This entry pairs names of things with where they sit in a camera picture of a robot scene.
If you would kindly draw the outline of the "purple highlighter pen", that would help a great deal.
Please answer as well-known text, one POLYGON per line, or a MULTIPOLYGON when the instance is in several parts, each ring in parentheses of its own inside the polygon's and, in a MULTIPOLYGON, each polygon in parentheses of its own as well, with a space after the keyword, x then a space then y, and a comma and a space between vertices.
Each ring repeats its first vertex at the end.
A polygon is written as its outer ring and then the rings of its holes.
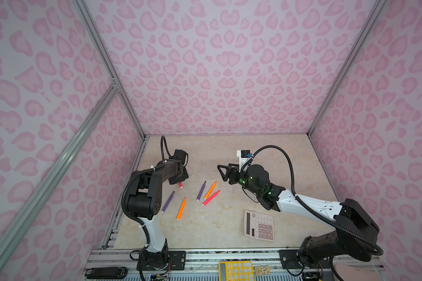
POLYGON ((197 201, 200 201, 201 196, 202 196, 202 194, 204 192, 205 187, 206 187, 206 181, 204 181, 203 185, 200 188, 200 191, 199 191, 198 196, 196 198, 197 201))
POLYGON ((163 208, 162 208, 162 210, 161 210, 161 212, 162 212, 162 213, 165 213, 165 212, 166 212, 166 210, 167 210, 167 208, 168 208, 168 206, 169 206, 170 202, 172 201, 172 199, 173 199, 173 197, 174 197, 174 194, 175 194, 175 191, 173 191, 173 192, 170 194, 170 196, 168 197, 167 201, 165 202, 165 204, 164 204, 164 206, 163 206, 163 208))

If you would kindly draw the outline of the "black device on rail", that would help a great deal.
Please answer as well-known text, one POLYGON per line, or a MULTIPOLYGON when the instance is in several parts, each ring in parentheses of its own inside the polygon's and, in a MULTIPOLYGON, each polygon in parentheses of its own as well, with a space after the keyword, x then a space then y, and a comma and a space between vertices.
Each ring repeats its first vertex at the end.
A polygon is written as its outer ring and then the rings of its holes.
POLYGON ((86 279, 110 279, 119 280, 124 279, 128 274, 126 267, 105 267, 105 268, 91 268, 85 272, 86 279))

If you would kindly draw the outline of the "yellow calculator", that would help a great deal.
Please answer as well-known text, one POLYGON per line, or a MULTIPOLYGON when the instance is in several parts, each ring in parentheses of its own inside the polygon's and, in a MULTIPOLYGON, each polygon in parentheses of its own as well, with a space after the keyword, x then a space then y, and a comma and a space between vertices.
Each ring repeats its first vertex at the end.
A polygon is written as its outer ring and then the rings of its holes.
POLYGON ((220 281, 254 281, 253 264, 250 261, 219 262, 220 281))

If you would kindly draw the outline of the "pink desk calculator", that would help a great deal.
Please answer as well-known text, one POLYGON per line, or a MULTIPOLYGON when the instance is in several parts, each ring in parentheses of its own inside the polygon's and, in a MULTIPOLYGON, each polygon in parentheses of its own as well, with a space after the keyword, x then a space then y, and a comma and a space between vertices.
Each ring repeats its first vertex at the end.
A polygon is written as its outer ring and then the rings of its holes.
POLYGON ((275 240, 274 217, 268 214, 246 210, 243 220, 244 236, 255 240, 275 240))

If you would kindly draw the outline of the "orange highlighter pen upper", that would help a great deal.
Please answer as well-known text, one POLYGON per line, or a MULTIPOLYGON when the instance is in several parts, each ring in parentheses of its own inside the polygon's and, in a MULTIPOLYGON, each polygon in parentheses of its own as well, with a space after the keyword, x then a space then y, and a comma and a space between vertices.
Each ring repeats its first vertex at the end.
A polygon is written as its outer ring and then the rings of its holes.
POLYGON ((205 195, 206 200, 212 195, 212 192, 214 188, 216 187, 216 185, 217 185, 217 182, 215 181, 214 184, 211 186, 211 188, 208 190, 208 192, 205 195))

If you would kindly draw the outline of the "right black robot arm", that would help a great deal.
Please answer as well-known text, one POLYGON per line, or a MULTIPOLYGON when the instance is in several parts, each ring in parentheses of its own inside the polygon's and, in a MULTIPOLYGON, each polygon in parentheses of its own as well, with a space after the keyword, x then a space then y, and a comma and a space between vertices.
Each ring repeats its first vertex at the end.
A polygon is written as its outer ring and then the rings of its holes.
POLYGON ((293 193, 272 183, 260 165, 249 166, 243 172, 237 164, 218 165, 217 169, 223 181, 238 184, 243 191, 254 194, 256 202, 266 210, 300 215, 334 228, 330 233, 304 238, 293 259, 301 266, 312 267, 339 255, 362 262, 383 255, 377 244, 379 226, 357 201, 325 201, 293 193))

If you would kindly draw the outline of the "orange highlighter pen lower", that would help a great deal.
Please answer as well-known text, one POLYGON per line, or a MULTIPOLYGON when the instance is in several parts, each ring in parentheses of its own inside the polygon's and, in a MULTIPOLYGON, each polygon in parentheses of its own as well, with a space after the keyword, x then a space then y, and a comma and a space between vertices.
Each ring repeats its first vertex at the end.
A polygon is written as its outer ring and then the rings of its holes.
POLYGON ((186 202, 187 202, 187 198, 185 197, 183 199, 182 204, 181 204, 181 207, 180 207, 180 209, 178 211, 178 214, 177 214, 177 217, 176 217, 176 220, 177 221, 179 221, 182 218, 182 215, 183 215, 183 212, 184 212, 184 209, 185 209, 185 206, 186 206, 186 202))

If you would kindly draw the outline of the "orange highlighter pen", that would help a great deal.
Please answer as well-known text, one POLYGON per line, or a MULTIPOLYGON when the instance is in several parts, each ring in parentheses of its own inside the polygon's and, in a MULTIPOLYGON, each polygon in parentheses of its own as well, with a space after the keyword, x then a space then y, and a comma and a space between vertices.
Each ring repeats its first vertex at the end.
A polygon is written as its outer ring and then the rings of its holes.
POLYGON ((214 184, 211 186, 211 188, 208 190, 208 192, 205 195, 206 200, 212 195, 212 192, 214 188, 216 187, 216 185, 217 185, 217 182, 215 181, 214 184))
POLYGON ((182 204, 181 204, 181 207, 180 207, 180 209, 178 211, 178 214, 177 214, 177 217, 176 217, 176 220, 177 221, 179 221, 182 218, 182 215, 183 215, 183 212, 184 212, 184 209, 185 209, 185 206, 186 206, 186 202, 187 202, 187 198, 185 197, 183 199, 182 204))

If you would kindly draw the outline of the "aluminium frame strut left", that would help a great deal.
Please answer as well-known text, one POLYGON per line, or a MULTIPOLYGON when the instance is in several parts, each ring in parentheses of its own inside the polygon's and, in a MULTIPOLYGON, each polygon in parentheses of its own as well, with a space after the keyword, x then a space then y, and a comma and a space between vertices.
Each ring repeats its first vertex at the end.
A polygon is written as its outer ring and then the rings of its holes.
POLYGON ((82 147, 96 128, 109 105, 116 98, 118 91, 119 85, 113 84, 110 86, 104 97, 99 101, 65 147, 64 151, 60 154, 57 161, 46 173, 44 179, 37 186, 29 200, 23 205, 7 230, 0 237, 0 273, 45 206, 54 189, 61 182, 69 167, 82 150, 82 147))

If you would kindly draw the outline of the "small brown circuit board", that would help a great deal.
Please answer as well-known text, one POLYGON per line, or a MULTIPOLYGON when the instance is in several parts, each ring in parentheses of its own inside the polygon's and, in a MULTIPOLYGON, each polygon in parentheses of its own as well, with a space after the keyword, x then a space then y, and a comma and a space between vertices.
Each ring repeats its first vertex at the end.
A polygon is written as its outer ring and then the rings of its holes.
POLYGON ((265 276, 265 275, 270 275, 271 270, 269 266, 255 266, 254 273, 256 276, 265 276))

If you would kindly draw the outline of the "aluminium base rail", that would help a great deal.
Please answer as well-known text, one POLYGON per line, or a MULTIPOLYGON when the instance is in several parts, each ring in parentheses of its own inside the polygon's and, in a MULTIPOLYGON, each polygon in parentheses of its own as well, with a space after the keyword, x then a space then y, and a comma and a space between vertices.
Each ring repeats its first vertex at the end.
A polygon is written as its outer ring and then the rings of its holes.
MULTIPOLYGON (((175 249, 173 265, 163 279, 167 281, 219 281, 221 274, 219 264, 241 261, 252 263, 254 278, 251 281, 317 281, 317 273, 322 281, 337 281, 331 270, 329 258, 324 258, 316 265, 302 266, 296 260, 295 248, 222 248, 222 249, 175 249), (257 266, 269 267, 270 274, 254 273, 257 266)), ((141 281, 138 265, 139 249, 105 249, 93 250, 83 273, 92 269, 126 268, 127 275, 114 281, 141 281)), ((386 270, 379 257, 372 257, 370 262, 361 262, 348 255, 337 256, 333 263, 336 268, 348 266, 356 274, 373 274, 380 281, 389 281, 386 270)))

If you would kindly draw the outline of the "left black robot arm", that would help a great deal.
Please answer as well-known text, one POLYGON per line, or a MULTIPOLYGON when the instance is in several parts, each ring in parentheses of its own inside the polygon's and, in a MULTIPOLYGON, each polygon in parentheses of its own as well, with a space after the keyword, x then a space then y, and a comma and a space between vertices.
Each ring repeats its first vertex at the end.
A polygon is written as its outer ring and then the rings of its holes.
POLYGON ((164 270, 171 264, 168 242, 162 233, 158 214, 162 207, 162 188, 165 181, 171 185, 186 180, 188 154, 176 150, 174 155, 157 166, 133 171, 121 197, 121 209, 129 219, 139 223, 145 236, 139 251, 137 270, 164 270))

